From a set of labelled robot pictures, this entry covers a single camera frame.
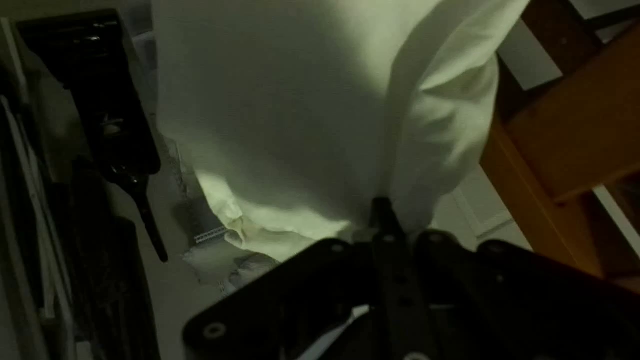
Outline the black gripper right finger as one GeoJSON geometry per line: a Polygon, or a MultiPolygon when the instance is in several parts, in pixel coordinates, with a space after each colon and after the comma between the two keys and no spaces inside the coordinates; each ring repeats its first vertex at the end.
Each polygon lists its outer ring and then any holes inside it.
{"type": "Polygon", "coordinates": [[[640,360],[640,296],[503,241],[415,241],[444,360],[640,360]]]}

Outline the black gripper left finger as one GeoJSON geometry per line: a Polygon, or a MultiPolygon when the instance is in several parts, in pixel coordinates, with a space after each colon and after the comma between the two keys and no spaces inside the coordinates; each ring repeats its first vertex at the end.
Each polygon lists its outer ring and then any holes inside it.
{"type": "Polygon", "coordinates": [[[328,238],[190,319],[187,360],[296,360],[368,303],[370,251],[328,238]]]}

